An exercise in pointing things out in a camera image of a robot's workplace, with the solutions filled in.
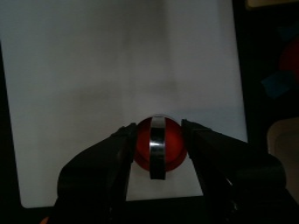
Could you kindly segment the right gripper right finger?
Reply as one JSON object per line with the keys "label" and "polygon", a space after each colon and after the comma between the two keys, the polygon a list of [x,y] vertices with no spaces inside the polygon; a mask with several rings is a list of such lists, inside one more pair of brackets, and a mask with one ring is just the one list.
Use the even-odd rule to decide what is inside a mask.
{"label": "right gripper right finger", "polygon": [[279,160],[248,143],[182,120],[211,224],[299,224]]}

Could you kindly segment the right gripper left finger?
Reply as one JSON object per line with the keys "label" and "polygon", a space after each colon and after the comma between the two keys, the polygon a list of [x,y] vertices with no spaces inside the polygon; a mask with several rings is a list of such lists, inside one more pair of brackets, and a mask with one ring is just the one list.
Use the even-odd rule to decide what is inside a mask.
{"label": "right gripper left finger", "polygon": [[47,224],[126,224],[135,147],[136,125],[132,123],[64,165]]}

